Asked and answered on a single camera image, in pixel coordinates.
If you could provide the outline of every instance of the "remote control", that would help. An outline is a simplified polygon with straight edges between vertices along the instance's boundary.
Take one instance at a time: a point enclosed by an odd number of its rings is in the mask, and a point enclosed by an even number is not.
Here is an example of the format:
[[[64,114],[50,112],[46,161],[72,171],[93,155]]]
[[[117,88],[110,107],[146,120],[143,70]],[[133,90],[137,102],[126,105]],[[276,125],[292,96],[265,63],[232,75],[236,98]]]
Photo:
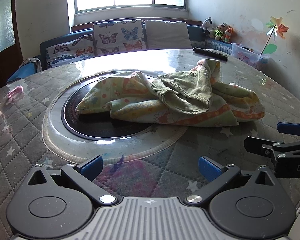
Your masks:
[[[195,53],[202,54],[202,55],[209,56],[209,57],[213,57],[213,58],[216,58],[216,59],[220,59],[220,60],[224,60],[224,61],[228,60],[228,56],[223,55],[221,53],[217,53],[217,52],[208,50],[208,49],[193,48],[193,51]]]

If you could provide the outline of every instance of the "door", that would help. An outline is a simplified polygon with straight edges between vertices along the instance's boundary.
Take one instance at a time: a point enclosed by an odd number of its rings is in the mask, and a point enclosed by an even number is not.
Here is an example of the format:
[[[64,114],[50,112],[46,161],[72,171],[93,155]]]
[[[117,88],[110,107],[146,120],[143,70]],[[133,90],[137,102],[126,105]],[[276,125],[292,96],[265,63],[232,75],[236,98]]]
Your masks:
[[[0,88],[23,61],[15,16],[15,0],[0,0]]]

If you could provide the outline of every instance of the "quilted table cover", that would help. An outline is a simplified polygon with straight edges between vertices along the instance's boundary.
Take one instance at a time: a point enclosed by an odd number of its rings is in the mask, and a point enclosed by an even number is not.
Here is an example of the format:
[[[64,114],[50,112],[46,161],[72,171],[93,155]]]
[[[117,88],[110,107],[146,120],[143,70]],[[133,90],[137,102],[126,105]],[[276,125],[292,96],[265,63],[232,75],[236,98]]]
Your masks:
[[[190,70],[203,58],[190,49],[141,51],[98,57],[31,75],[0,89],[0,240],[12,236],[5,210],[24,176],[35,163],[59,169],[68,162],[49,151],[42,140],[42,121],[49,104],[69,86],[84,77],[113,69],[151,70],[158,74]],[[300,137],[280,134],[280,121],[300,122],[300,101],[275,81],[247,64],[229,57],[221,63],[220,80],[235,82],[259,96],[266,115],[255,122],[232,127],[189,127],[173,145],[149,157],[105,165],[94,183],[119,199],[122,196],[179,196],[184,198],[207,184],[197,168],[198,158],[207,155],[225,165],[243,170],[258,165],[272,167],[269,159],[247,153],[247,136],[284,141]],[[24,93],[14,101],[6,94],[22,85]],[[280,179],[292,202],[300,204],[300,179]]]

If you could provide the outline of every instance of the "pink object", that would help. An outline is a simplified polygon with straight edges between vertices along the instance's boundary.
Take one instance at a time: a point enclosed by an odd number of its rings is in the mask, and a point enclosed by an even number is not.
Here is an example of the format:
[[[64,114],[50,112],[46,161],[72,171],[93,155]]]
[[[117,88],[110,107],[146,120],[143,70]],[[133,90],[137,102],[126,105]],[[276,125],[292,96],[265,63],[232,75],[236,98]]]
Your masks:
[[[16,93],[22,93],[23,92],[23,87],[22,86],[17,86],[16,88],[14,88],[13,90],[11,90],[8,93],[8,98],[10,98],[12,95],[16,94]]]

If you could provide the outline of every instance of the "white cushion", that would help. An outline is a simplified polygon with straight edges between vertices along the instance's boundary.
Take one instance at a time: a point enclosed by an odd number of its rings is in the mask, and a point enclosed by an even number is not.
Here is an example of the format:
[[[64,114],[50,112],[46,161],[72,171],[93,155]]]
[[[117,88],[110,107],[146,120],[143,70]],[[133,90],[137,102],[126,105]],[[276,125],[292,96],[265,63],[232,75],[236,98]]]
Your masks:
[[[186,22],[145,20],[148,49],[191,49]]]
[[[142,24],[142,20],[94,24],[96,56],[146,50]]]
[[[46,50],[47,68],[93,58],[93,36],[84,35],[74,41],[54,45]]]

